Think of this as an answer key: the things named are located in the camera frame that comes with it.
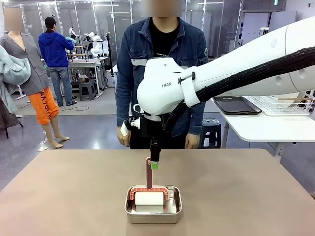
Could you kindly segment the person's left hand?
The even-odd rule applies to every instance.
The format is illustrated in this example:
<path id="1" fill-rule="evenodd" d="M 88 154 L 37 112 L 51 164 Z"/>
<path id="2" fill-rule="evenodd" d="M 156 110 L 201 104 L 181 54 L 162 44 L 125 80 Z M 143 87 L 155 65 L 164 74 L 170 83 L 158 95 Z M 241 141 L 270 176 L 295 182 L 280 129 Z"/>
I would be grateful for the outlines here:
<path id="1" fill-rule="evenodd" d="M 200 136 L 188 133 L 186 135 L 185 149 L 196 149 L 199 145 Z"/>

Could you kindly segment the person's right hand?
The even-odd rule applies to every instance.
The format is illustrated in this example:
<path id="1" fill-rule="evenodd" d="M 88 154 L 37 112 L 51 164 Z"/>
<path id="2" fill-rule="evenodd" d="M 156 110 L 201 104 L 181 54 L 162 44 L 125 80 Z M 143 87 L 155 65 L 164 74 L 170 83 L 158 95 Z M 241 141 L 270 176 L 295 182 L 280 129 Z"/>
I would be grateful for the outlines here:
<path id="1" fill-rule="evenodd" d="M 129 131 L 127 135 L 121 133 L 121 127 L 117 127 L 117 138 L 123 146 L 129 147 L 131 132 Z"/>

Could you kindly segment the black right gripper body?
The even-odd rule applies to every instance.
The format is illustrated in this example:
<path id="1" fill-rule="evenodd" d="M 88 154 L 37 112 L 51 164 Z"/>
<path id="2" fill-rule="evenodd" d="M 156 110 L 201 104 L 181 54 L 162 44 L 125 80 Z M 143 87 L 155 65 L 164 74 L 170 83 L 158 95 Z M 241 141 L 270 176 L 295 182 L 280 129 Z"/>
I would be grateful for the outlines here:
<path id="1" fill-rule="evenodd" d="M 167 139 L 168 133 L 165 132 L 164 127 L 168 121 L 168 115 L 160 116 L 141 116 L 141 140 L 144 146 L 151 145 L 151 139 L 159 139 L 164 146 Z"/>

